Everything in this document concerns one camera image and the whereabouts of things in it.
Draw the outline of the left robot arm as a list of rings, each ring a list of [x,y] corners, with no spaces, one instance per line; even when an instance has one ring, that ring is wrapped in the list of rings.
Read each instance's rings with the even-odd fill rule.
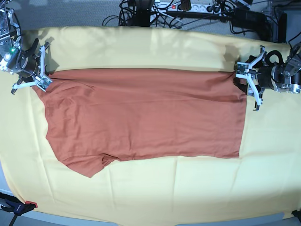
[[[291,47],[286,60],[273,50],[267,52],[260,46],[258,56],[249,56],[246,62],[237,62],[233,83],[246,95],[254,97],[254,110],[263,104],[263,93],[270,89],[278,93],[301,92],[301,44]]]

